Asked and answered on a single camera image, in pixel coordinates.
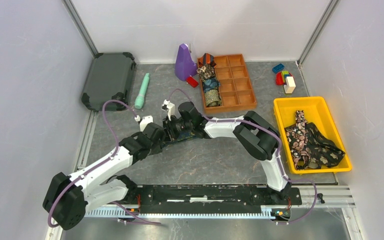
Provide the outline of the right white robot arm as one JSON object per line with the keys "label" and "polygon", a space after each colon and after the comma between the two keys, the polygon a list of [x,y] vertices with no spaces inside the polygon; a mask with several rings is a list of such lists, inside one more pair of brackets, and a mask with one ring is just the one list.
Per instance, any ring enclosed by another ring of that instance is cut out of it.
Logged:
{"label": "right white robot arm", "polygon": [[165,100],[161,108],[167,112],[163,120],[167,141],[179,142],[183,140],[183,134],[200,139],[237,139],[253,158],[260,161],[269,199],[282,204],[289,198],[292,184],[281,161],[279,132],[255,111],[235,118],[209,118],[188,101],[179,105],[180,117],[177,118],[173,114],[175,105],[169,100]]}

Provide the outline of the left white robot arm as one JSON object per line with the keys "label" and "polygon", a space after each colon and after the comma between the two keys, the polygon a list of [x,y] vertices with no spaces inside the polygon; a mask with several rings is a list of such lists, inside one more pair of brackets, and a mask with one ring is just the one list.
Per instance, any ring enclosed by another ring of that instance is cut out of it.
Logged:
{"label": "left white robot arm", "polygon": [[119,200],[133,203],[137,198],[134,187],[121,180],[105,181],[147,156],[160,153],[165,137],[164,128],[151,122],[143,131],[123,138],[107,155],[88,167],[69,175],[57,173],[42,204],[48,212],[48,225],[70,230],[87,212],[102,205]]}

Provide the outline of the navy yellow floral tie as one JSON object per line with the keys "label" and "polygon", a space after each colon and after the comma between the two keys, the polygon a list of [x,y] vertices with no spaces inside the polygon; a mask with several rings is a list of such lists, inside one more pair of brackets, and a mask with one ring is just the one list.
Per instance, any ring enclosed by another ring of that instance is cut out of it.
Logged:
{"label": "navy yellow floral tie", "polygon": [[192,132],[181,132],[177,138],[173,138],[169,134],[167,134],[163,143],[166,146],[168,146],[168,145],[173,145],[176,143],[191,141],[191,140],[194,140],[196,138],[197,138],[197,136]]}

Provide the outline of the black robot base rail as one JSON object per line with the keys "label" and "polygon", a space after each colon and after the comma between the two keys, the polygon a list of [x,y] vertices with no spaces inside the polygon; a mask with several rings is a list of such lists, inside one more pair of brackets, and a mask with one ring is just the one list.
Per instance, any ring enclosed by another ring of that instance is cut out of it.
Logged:
{"label": "black robot base rail", "polygon": [[262,206],[284,208],[303,203],[300,190],[285,195],[257,184],[138,185],[118,201],[137,205],[141,214],[257,214]]}

